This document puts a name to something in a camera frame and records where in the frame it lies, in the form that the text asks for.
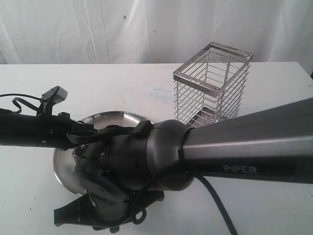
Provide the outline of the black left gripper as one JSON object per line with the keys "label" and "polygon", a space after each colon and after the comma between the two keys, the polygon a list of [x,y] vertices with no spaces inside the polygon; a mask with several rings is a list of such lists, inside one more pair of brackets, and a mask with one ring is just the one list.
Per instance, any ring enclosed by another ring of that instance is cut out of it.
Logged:
{"label": "black left gripper", "polygon": [[61,112],[58,115],[42,116],[40,140],[38,147],[69,149],[73,144],[67,137],[68,133],[79,131],[95,132],[93,124],[76,121],[70,118],[69,113]]}

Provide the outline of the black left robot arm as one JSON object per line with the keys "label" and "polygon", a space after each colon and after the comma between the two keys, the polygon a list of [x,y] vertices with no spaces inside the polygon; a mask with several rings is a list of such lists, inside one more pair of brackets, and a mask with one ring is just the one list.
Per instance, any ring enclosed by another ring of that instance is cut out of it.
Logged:
{"label": "black left robot arm", "polygon": [[74,144],[67,133],[92,131],[94,125],[70,118],[69,113],[58,115],[29,116],[0,110],[0,144],[3,146],[46,147],[69,149]]}

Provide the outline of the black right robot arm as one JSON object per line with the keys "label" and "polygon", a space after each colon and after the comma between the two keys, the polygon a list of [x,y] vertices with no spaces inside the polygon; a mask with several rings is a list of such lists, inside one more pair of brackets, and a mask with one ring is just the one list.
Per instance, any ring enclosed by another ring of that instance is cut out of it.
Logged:
{"label": "black right robot arm", "polygon": [[198,179],[231,234],[237,233],[208,176],[310,184],[313,181],[313,100],[192,128],[176,120],[110,125],[67,133],[74,177],[86,194],[54,211],[56,226],[119,231],[140,224],[146,209]]}

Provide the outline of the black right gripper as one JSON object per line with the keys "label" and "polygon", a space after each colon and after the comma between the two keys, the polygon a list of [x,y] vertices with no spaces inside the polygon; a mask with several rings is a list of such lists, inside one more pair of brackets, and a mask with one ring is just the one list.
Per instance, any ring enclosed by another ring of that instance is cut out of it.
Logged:
{"label": "black right gripper", "polygon": [[146,216],[146,209],[157,201],[163,201],[163,191],[145,191],[132,209],[135,195],[123,202],[101,198],[87,193],[69,204],[54,210],[54,225],[65,224],[92,227],[95,231],[109,229],[118,232],[121,225],[141,224]]}

